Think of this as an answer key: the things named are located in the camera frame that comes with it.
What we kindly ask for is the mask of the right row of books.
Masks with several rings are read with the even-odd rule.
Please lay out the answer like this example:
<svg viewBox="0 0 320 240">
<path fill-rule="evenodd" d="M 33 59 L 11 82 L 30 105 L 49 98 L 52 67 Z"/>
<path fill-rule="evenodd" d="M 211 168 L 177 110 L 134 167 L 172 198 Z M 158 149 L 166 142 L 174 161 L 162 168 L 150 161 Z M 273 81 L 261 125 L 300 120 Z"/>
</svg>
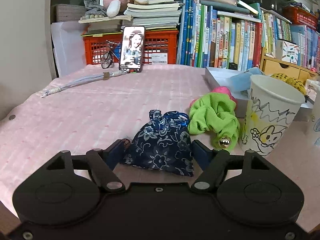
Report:
<svg viewBox="0 0 320 240">
<path fill-rule="evenodd" d="M 319 71 L 319 33 L 301 24 L 290 25 L 291 40 L 298 46 L 297 64 L 300 67 Z"/>
</svg>

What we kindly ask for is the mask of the pink scrunchie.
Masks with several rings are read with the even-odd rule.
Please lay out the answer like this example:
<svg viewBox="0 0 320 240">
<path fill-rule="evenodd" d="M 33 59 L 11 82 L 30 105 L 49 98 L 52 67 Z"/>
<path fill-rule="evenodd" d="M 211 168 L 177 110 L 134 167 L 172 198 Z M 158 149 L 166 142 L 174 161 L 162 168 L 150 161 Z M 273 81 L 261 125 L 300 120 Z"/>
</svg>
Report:
<svg viewBox="0 0 320 240">
<path fill-rule="evenodd" d="M 210 107 L 213 110 L 234 112 L 236 109 L 236 99 L 232 96 L 231 91 L 227 87 L 220 86 L 214 88 L 211 92 L 194 99 L 189 105 L 189 108 L 192 107 L 195 109 Z"/>
</svg>

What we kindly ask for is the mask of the paper cup with bunny drawing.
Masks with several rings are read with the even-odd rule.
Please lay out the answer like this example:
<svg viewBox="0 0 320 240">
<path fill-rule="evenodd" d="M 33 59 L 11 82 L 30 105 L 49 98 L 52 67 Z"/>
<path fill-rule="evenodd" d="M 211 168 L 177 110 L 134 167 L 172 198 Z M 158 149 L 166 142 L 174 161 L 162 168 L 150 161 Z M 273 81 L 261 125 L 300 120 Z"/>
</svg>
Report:
<svg viewBox="0 0 320 240">
<path fill-rule="evenodd" d="M 291 85 L 265 75 L 252 75 L 239 145 L 269 155 L 296 117 L 304 95 Z"/>
</svg>

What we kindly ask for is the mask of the paper cup with fish drawing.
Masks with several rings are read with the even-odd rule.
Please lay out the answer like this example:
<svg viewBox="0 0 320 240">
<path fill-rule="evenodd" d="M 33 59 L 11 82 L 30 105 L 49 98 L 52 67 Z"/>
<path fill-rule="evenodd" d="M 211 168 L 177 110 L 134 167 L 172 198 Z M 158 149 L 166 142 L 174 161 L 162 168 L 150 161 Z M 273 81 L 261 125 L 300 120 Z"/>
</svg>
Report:
<svg viewBox="0 0 320 240">
<path fill-rule="evenodd" d="M 316 98 L 312 113 L 306 129 L 308 142 L 317 147 L 320 146 L 320 102 L 319 97 Z"/>
</svg>

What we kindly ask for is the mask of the row of upright books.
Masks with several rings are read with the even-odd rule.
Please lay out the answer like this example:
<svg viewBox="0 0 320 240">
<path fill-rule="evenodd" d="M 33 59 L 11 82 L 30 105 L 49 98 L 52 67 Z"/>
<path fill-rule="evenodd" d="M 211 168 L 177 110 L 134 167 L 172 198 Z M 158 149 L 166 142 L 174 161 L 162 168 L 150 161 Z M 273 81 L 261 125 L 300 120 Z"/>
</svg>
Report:
<svg viewBox="0 0 320 240">
<path fill-rule="evenodd" d="M 262 53 L 275 57 L 279 41 L 292 41 L 291 22 L 260 3 L 182 0 L 180 10 L 178 64 L 248 70 Z"/>
</svg>

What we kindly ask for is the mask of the white patterned card box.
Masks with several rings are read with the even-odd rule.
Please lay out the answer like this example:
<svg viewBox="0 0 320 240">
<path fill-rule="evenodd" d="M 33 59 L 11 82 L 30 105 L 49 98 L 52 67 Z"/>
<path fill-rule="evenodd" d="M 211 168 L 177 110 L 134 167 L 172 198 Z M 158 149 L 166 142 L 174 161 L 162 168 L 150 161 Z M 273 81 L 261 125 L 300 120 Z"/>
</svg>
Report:
<svg viewBox="0 0 320 240">
<path fill-rule="evenodd" d="M 285 41 L 285 40 L 277 40 L 276 42 L 276 59 L 297 64 L 298 63 L 298 55 L 299 55 L 299 46 Z"/>
</svg>

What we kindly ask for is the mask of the light blue cloth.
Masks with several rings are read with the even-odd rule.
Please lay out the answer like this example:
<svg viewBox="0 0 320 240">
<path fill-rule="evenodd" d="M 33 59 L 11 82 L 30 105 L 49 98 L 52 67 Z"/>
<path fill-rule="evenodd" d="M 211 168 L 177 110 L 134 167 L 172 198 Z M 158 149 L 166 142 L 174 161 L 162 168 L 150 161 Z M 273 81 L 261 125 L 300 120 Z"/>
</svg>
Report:
<svg viewBox="0 0 320 240">
<path fill-rule="evenodd" d="M 242 92 L 250 89 L 252 75 L 265 75 L 259 68 L 253 67 L 227 79 L 227 87 L 231 92 Z"/>
</svg>

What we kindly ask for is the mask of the grey cloth toy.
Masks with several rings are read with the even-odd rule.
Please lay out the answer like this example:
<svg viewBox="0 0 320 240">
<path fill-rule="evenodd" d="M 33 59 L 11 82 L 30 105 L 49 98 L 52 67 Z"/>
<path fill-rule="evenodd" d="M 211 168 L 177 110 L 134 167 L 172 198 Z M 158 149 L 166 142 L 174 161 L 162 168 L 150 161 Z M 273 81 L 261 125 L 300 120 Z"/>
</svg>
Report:
<svg viewBox="0 0 320 240">
<path fill-rule="evenodd" d="M 86 8 L 86 12 L 83 18 L 100 18 L 106 17 L 106 9 L 100 5 L 97 0 L 84 0 L 84 6 Z"/>
</svg>

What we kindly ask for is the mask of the red plastic crate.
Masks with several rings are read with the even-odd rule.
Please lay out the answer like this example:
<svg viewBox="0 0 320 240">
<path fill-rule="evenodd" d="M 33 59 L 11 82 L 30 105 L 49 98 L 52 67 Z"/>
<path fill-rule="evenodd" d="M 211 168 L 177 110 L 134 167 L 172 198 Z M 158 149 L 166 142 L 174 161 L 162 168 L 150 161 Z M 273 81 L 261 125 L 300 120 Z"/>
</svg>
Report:
<svg viewBox="0 0 320 240">
<path fill-rule="evenodd" d="M 108 41 L 120 43 L 121 32 L 96 35 L 82 35 L 87 64 L 100 64 L 102 56 L 109 51 Z M 144 42 L 144 63 L 152 64 L 154 53 L 164 54 L 167 64 L 175 64 L 177 56 L 177 29 L 147 30 Z"/>
</svg>

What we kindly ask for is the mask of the green scrunchie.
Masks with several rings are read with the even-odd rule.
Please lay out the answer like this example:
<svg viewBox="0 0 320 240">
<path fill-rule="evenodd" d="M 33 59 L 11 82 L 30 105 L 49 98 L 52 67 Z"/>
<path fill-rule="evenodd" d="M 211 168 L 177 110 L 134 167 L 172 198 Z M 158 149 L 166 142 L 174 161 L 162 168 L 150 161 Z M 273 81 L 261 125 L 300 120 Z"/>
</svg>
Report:
<svg viewBox="0 0 320 240">
<path fill-rule="evenodd" d="M 235 116 L 236 103 L 224 93 L 210 92 L 195 100 L 189 111 L 191 135 L 214 134 L 215 149 L 234 150 L 240 137 L 240 122 Z"/>
</svg>

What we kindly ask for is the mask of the gold sequin soft toy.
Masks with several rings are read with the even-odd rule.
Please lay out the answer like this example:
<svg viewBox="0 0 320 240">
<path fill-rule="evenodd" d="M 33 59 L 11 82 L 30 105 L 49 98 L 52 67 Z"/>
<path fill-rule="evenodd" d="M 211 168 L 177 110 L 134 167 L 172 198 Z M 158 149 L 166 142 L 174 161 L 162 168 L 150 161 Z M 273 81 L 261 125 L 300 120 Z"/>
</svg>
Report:
<svg viewBox="0 0 320 240">
<path fill-rule="evenodd" d="M 288 85 L 294 87 L 296 90 L 301 92 L 304 96 L 306 96 L 306 88 L 300 80 L 294 77 L 289 77 L 284 73 L 274 73 L 271 75 L 271 77 L 287 83 Z"/>
</svg>

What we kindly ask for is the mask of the navy floral fabric pouch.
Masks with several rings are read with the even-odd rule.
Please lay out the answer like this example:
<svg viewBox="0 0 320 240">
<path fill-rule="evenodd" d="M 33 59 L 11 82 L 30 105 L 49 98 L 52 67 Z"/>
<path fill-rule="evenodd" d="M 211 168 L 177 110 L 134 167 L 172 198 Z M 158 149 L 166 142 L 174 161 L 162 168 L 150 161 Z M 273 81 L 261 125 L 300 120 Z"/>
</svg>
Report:
<svg viewBox="0 0 320 240">
<path fill-rule="evenodd" d="M 149 111 L 149 118 L 131 141 L 120 163 L 192 177 L 189 116 L 179 111 L 162 114 L 159 109 L 153 109 Z"/>
</svg>

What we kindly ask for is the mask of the wooden drawer organizer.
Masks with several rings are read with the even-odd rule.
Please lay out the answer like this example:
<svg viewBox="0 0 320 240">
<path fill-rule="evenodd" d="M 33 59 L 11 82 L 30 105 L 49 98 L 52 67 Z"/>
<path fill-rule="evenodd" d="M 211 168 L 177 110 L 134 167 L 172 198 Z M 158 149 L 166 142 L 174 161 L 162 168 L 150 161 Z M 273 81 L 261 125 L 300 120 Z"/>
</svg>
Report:
<svg viewBox="0 0 320 240">
<path fill-rule="evenodd" d="M 266 75 L 284 73 L 289 77 L 297 78 L 303 84 L 305 84 L 307 79 L 316 81 L 319 79 L 318 73 L 312 72 L 307 68 L 269 57 L 269 55 L 265 53 L 264 47 L 261 52 L 260 69 Z"/>
</svg>

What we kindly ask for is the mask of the miniature bicycle model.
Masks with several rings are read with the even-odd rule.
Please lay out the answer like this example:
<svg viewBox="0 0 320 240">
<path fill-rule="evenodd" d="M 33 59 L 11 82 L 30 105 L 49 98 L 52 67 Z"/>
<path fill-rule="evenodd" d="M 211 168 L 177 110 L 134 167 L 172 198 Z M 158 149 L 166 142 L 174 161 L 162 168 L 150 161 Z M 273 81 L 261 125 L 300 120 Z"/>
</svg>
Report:
<svg viewBox="0 0 320 240">
<path fill-rule="evenodd" d="M 101 57 L 101 67 L 103 69 L 110 68 L 113 63 L 120 61 L 121 42 L 112 42 L 106 40 L 107 52 Z"/>
</svg>

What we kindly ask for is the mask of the smartphone with lit screen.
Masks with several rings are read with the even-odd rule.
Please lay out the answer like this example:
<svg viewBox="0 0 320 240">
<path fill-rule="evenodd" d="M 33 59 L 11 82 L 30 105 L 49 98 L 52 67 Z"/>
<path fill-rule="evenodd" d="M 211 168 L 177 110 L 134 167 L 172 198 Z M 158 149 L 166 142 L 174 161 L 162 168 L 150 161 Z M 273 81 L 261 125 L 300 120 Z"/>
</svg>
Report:
<svg viewBox="0 0 320 240">
<path fill-rule="evenodd" d="M 119 70 L 141 72 L 144 58 L 144 26 L 126 26 L 123 29 Z"/>
</svg>

